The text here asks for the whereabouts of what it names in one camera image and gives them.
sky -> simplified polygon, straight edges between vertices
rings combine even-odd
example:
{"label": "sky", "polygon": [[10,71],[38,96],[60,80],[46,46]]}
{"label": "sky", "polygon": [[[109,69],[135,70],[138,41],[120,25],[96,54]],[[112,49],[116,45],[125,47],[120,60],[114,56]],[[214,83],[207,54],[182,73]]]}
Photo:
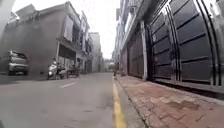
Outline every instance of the sky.
{"label": "sky", "polygon": [[[37,10],[65,3],[68,0],[16,0],[12,11],[33,4]],[[116,8],[120,0],[70,0],[76,12],[81,10],[87,16],[90,32],[100,33],[100,43],[104,58],[111,58],[116,36]]]}

gate panel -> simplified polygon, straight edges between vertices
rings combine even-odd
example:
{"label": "gate panel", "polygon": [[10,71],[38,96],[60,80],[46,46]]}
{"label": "gate panel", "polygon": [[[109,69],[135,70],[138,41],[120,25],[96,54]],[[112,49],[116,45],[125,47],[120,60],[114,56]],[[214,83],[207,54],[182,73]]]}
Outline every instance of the gate panel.
{"label": "gate panel", "polygon": [[194,0],[175,0],[170,4],[176,25],[183,81],[210,84],[214,60],[204,19]]}
{"label": "gate panel", "polygon": [[144,60],[142,36],[140,29],[133,34],[128,46],[129,74],[142,77],[144,74]]}
{"label": "gate panel", "polygon": [[171,68],[170,47],[168,28],[165,24],[165,17],[160,12],[151,23],[151,37],[154,56],[154,79],[171,79],[173,70]]}

curb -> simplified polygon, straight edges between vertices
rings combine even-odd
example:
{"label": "curb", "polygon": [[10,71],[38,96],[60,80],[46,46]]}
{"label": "curb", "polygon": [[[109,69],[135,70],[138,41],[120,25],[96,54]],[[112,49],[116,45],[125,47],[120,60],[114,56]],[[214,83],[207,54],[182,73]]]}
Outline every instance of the curb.
{"label": "curb", "polygon": [[150,126],[147,125],[146,121],[144,120],[144,118],[141,116],[137,106],[135,105],[134,101],[130,98],[130,95],[128,94],[128,92],[126,91],[126,89],[122,86],[122,83],[120,82],[119,78],[116,77],[116,79],[114,79],[115,81],[117,81],[119,83],[119,85],[121,86],[121,88],[124,90],[125,94],[128,96],[128,100],[131,102],[131,104],[133,105],[134,109],[136,110],[136,112],[138,113],[139,117],[141,117],[142,122],[144,123],[146,128],[150,128]]}

yellow curb line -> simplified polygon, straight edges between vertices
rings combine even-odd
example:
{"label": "yellow curb line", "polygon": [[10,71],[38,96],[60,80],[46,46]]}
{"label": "yellow curb line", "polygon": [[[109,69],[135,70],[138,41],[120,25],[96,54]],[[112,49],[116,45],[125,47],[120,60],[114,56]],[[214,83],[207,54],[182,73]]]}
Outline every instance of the yellow curb line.
{"label": "yellow curb line", "polygon": [[121,110],[118,89],[115,83],[113,83],[113,93],[114,93],[114,113],[115,113],[116,128],[126,128],[124,114],[122,113],[122,110]]}

scooter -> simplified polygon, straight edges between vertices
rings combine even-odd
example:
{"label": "scooter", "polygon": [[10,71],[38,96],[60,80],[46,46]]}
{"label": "scooter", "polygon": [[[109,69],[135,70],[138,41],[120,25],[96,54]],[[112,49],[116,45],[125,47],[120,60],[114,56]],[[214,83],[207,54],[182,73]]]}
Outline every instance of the scooter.
{"label": "scooter", "polygon": [[58,67],[53,64],[49,66],[47,80],[50,80],[50,79],[58,80],[58,79],[64,79],[64,78],[68,78],[68,73],[65,68]]}
{"label": "scooter", "polygon": [[47,80],[53,79],[53,77],[56,77],[57,74],[57,66],[56,65],[50,65],[48,68],[48,74],[47,74]]}

